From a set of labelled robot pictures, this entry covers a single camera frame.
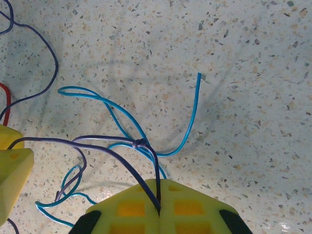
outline floor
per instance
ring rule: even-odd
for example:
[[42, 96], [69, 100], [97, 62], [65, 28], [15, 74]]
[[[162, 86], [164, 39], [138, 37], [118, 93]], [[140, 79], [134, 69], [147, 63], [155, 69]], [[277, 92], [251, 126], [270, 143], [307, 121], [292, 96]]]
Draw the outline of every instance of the floor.
[[[95, 100], [63, 97], [79, 85], [131, 112], [154, 149], [184, 136], [197, 72], [203, 74], [192, 133], [182, 151], [160, 159], [168, 177], [237, 209], [255, 234], [312, 229], [312, 1], [28, 0], [12, 1], [15, 20], [42, 32], [59, 59], [51, 90], [12, 108], [9, 126], [25, 136], [121, 136]], [[1, 18], [1, 29], [9, 22]], [[13, 99], [41, 91], [54, 71], [30, 30], [0, 37], [1, 81]], [[0, 94], [1, 103], [5, 96]], [[120, 115], [127, 129], [134, 126]], [[105, 142], [91, 142], [105, 145]], [[77, 153], [27, 142], [35, 166], [11, 214], [21, 234], [66, 234], [35, 208], [52, 202]], [[145, 178], [151, 163], [117, 149]], [[80, 191], [101, 201], [136, 184], [111, 157], [87, 151]], [[75, 222], [90, 206], [74, 197], [49, 211]], [[12, 234], [5, 224], [1, 232]]]

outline wire knot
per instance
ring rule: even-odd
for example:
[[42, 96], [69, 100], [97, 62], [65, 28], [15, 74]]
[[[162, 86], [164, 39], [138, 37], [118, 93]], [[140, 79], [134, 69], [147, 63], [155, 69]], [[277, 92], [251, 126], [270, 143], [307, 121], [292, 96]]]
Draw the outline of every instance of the wire knot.
[[146, 139], [142, 138], [142, 139], [138, 139], [138, 140], [135, 140], [132, 144], [132, 147], [134, 149], [138, 148], [138, 147], [144, 147], [146, 145]]

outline terrazzo floor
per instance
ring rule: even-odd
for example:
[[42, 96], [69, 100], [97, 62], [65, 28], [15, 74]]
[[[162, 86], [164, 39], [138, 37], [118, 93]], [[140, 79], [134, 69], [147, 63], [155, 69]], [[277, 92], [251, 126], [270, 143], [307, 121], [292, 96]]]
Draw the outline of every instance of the terrazzo floor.
[[[34, 26], [51, 43], [59, 74], [47, 94], [12, 108], [10, 127], [36, 137], [121, 136], [101, 102], [57, 93], [79, 85], [125, 107], [154, 149], [173, 149], [188, 126], [201, 72], [190, 137], [177, 155], [160, 159], [168, 178], [233, 206], [255, 234], [311, 233], [312, 1], [16, 0], [12, 5], [17, 22]], [[1, 10], [8, 13], [3, 1]], [[2, 17], [0, 24], [4, 30], [9, 22]], [[54, 62], [33, 32], [14, 26], [0, 37], [0, 50], [1, 81], [13, 99], [48, 84]], [[3, 92], [0, 98], [4, 105]], [[66, 234], [68, 227], [47, 219], [34, 203], [52, 202], [81, 158], [60, 144], [26, 146], [35, 152], [35, 165], [10, 217], [21, 234]], [[117, 152], [144, 179], [154, 177], [144, 156]], [[79, 190], [95, 201], [136, 184], [111, 157], [86, 155]], [[75, 223], [89, 206], [74, 197], [49, 211]], [[0, 232], [14, 233], [8, 224]]]

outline yellow foam block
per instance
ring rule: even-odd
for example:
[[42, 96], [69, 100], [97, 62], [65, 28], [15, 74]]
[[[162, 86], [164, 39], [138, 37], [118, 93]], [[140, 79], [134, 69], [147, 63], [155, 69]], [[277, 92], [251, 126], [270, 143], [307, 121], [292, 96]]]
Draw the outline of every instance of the yellow foam block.
[[9, 217], [33, 165], [31, 149], [0, 150], [0, 226]]
[[[23, 134], [12, 128], [0, 125], [0, 150], [6, 150], [16, 139], [22, 138]], [[24, 142], [19, 142], [13, 149], [24, 148]]]
[[[156, 181], [148, 179], [146, 183], [156, 194]], [[160, 216], [141, 186], [136, 185], [90, 207], [70, 234], [231, 234], [220, 211], [240, 218], [231, 206], [162, 179]], [[93, 218], [95, 224], [83, 231], [85, 226], [91, 225], [92, 213], [97, 215]]]

